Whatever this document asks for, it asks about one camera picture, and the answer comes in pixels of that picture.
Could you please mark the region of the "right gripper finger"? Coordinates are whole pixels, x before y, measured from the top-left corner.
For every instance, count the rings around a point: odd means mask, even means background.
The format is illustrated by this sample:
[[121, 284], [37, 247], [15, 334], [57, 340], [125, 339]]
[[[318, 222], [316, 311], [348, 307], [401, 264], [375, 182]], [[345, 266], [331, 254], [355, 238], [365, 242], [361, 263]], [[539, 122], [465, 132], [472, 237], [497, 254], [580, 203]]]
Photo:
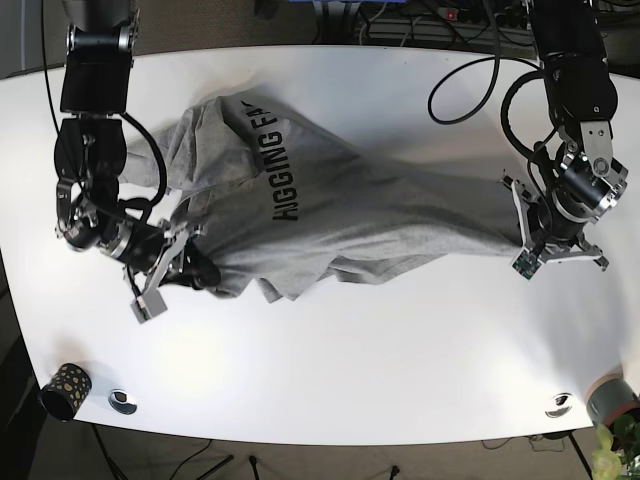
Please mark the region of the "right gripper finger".
[[185, 254], [183, 270], [178, 275], [178, 284], [194, 290], [206, 290], [217, 287], [221, 282], [219, 268], [198, 250]]

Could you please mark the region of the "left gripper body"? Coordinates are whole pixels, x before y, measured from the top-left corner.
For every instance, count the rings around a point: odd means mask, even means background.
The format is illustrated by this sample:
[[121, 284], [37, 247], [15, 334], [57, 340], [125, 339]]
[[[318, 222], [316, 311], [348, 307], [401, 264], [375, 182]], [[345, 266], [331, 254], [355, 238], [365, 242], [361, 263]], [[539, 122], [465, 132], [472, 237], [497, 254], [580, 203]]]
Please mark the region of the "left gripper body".
[[549, 209], [546, 198], [533, 195], [508, 175], [501, 183], [511, 192], [518, 215], [522, 245], [511, 266], [519, 275], [531, 280], [543, 265], [570, 261], [593, 261], [602, 271], [608, 268], [603, 251], [586, 240], [585, 222], [567, 219], [555, 207]]

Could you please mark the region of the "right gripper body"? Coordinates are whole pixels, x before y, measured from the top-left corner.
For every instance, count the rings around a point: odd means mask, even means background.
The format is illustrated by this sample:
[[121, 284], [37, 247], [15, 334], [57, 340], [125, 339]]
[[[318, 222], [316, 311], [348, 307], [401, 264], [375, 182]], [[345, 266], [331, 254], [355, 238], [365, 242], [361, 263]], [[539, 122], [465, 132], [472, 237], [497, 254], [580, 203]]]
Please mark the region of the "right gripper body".
[[167, 311], [160, 288], [179, 285], [178, 275], [183, 270], [185, 254], [199, 251], [195, 239], [201, 234], [199, 225], [185, 224], [167, 224], [149, 233], [131, 228], [126, 233], [125, 281], [132, 291], [131, 310], [139, 323], [144, 324]]

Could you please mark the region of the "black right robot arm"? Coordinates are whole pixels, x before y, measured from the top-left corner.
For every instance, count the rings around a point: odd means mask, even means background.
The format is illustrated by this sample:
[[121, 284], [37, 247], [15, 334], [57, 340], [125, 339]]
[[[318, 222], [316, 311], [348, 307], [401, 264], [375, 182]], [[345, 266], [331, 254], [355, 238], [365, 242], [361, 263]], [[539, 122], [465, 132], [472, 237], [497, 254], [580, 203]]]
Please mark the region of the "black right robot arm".
[[[66, 1], [69, 20], [55, 122], [56, 234], [75, 251], [97, 248], [119, 262], [144, 323], [167, 309], [160, 287], [203, 290], [219, 284], [219, 269], [194, 244], [196, 227], [148, 219], [168, 188], [164, 158], [151, 134], [126, 111], [139, 12], [131, 1]], [[119, 196], [127, 158], [122, 124], [147, 141], [159, 184], [150, 198]]]

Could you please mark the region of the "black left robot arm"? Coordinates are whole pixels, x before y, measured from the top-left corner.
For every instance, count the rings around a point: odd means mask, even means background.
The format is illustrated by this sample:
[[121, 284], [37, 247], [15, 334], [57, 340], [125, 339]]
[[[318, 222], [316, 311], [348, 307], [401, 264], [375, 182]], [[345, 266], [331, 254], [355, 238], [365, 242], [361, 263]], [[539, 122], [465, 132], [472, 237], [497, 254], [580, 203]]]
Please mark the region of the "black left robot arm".
[[[500, 110], [503, 134], [524, 157], [535, 190], [505, 176], [518, 215], [522, 246], [513, 269], [531, 279], [549, 263], [593, 261], [609, 265], [602, 250], [584, 235], [613, 209], [627, 188], [627, 169], [614, 157], [611, 121], [618, 95], [610, 78], [607, 53], [588, 1], [528, 1], [525, 4], [538, 65], [507, 90]], [[544, 82], [551, 137], [559, 137], [556, 155], [545, 141], [533, 148], [514, 134], [509, 111], [527, 83]]]

